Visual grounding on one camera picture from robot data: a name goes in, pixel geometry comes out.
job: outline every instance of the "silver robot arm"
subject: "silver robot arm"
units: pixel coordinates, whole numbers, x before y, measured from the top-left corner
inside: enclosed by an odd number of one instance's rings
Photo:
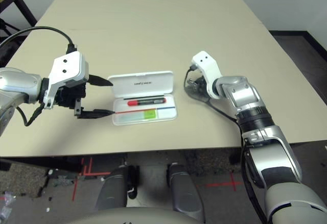
[[[269,223],[327,223],[327,207],[301,183],[302,172],[280,127],[274,124],[256,88],[246,77],[222,77],[206,52],[192,59],[206,81],[207,94],[230,101],[246,143],[246,164],[253,182],[265,188]]]

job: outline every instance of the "marker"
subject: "marker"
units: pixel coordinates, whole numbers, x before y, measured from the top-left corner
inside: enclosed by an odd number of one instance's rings
[[[166,102],[166,98],[155,98],[146,100],[133,100],[127,102],[129,106],[139,106],[139,105],[150,105],[150,104],[162,104]]]

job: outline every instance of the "metal frame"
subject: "metal frame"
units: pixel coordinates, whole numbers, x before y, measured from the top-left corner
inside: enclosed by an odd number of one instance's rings
[[[3,12],[12,3],[15,3],[17,8],[20,10],[20,12],[23,14],[31,26],[36,25],[37,20],[23,0],[3,0],[0,3],[0,13]]]

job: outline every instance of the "black table leg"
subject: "black table leg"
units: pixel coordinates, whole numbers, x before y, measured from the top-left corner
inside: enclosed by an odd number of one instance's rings
[[[24,15],[24,17],[26,18],[26,20],[29,22],[29,24],[31,26],[35,26],[36,23],[37,23],[37,20],[33,16],[33,14],[30,11],[30,9],[25,4],[25,2],[23,0],[15,0],[14,2],[17,5],[17,7],[20,10],[20,12]]]

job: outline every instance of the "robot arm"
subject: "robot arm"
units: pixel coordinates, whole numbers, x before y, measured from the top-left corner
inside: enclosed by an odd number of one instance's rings
[[[86,96],[86,83],[98,86],[112,86],[101,77],[88,73],[88,63],[78,51],[71,52],[54,60],[49,78],[25,73],[16,68],[0,68],[0,136],[4,132],[14,110],[22,103],[41,106],[33,114],[29,122],[42,112],[52,109],[57,104],[74,109],[77,118],[100,118],[112,114],[109,110],[95,109],[83,111],[81,99]]]
[[[211,98],[230,101],[246,144],[245,160],[253,182],[265,188],[270,223],[327,223],[327,207],[303,185],[302,172],[280,127],[275,125],[256,88],[246,77],[222,77],[206,52],[192,59]]]

